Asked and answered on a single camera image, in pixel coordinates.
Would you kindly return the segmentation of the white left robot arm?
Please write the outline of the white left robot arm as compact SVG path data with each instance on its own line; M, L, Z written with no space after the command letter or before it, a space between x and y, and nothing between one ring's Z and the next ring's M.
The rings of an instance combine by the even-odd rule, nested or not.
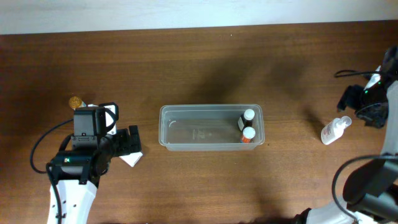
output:
M118 119L116 103L74 111L73 133L46 165L51 184L48 223L86 223L111 160L118 157L134 167L142 157L138 127L117 129Z

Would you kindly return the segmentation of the white lotion pump bottle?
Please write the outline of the white lotion pump bottle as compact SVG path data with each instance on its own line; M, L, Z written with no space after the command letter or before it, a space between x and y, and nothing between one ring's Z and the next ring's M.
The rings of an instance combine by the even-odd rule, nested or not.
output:
M350 126L351 123L352 120L349 116L335 118L322 129L320 135L322 143L324 145L329 145L342 137L345 129Z

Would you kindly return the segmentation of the small jar gold lid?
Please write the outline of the small jar gold lid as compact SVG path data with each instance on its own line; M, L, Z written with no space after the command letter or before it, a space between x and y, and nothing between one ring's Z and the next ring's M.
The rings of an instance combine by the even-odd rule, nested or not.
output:
M86 103L78 96L73 96L69 99L68 104L71 109L86 107Z

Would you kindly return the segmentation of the orange tube white cap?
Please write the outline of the orange tube white cap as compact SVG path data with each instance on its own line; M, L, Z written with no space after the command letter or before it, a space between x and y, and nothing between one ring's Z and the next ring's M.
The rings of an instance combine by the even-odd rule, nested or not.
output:
M241 143L250 143L256 136L256 130L252 127L246 127L242 130L242 135L240 138Z

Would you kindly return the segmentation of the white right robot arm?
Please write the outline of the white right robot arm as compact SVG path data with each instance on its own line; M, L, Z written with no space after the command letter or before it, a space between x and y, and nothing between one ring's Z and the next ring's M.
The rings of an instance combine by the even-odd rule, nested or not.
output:
M337 109L354 110L366 126L386 128L384 145L376 155L346 161L335 172L333 201L308 208L291 223L390 223L397 221L397 47L386 50L375 71L340 70L336 78L355 75L368 79L366 86L351 85Z

